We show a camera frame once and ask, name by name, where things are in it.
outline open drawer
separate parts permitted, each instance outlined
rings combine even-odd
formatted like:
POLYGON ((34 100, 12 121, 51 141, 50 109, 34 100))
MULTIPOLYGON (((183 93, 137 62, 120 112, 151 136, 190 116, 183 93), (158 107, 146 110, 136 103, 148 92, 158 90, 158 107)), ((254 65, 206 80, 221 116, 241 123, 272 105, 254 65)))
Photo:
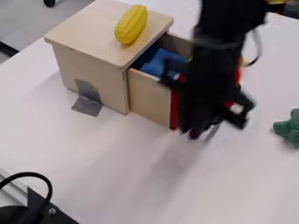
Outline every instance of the open drawer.
MULTIPOLYGON (((183 37, 166 33, 154 45, 189 58, 191 43, 183 37)), ((168 88, 157 83, 158 78, 130 68, 127 71, 129 110, 155 123, 175 128, 177 97, 168 88)))

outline yellow corn toy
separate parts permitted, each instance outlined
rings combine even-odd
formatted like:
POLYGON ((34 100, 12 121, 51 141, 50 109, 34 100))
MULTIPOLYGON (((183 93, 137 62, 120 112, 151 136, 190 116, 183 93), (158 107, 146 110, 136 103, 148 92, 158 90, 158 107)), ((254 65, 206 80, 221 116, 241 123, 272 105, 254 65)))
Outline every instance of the yellow corn toy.
POLYGON ((133 42, 143 31, 147 20, 148 11, 145 6, 132 6, 115 27, 116 39, 125 45, 133 42))

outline wooden panel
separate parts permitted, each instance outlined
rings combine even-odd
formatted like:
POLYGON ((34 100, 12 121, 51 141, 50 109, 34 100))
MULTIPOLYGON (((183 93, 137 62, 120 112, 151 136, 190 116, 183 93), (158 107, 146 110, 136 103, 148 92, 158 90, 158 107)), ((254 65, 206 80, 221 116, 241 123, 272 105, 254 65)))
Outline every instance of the wooden panel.
POLYGON ((75 79, 88 81, 99 91, 105 106, 123 114, 129 112, 125 72, 65 47, 53 46, 65 86, 77 92, 75 79))
POLYGON ((192 43, 187 38, 168 32, 156 44, 172 53, 177 53, 186 58, 191 57, 192 43))
POLYGON ((157 78, 130 68, 128 88, 130 111, 170 127, 170 91, 157 78))
POLYGON ((173 24, 173 17, 149 11, 148 22, 136 42, 122 45, 116 40, 114 30, 131 6, 114 0, 97 0, 49 31, 45 40, 125 69, 173 24))

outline duct tape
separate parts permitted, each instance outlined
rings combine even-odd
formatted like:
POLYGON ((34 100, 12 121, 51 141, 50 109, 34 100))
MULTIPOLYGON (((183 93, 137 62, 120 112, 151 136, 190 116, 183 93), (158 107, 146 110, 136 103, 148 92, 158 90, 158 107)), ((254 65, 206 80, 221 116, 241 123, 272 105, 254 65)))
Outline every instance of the duct tape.
POLYGON ((104 104, 101 101, 99 91, 87 81, 75 80, 79 97, 72 110, 89 116, 98 116, 104 104))

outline green toy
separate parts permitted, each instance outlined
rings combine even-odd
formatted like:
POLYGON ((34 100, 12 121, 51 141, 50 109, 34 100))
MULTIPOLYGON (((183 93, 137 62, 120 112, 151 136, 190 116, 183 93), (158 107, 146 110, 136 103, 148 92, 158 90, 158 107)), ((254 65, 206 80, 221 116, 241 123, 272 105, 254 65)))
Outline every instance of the green toy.
POLYGON ((299 109, 293 109, 291 118, 286 122, 275 122, 273 124, 275 133, 287 138, 296 147, 299 147, 299 109))

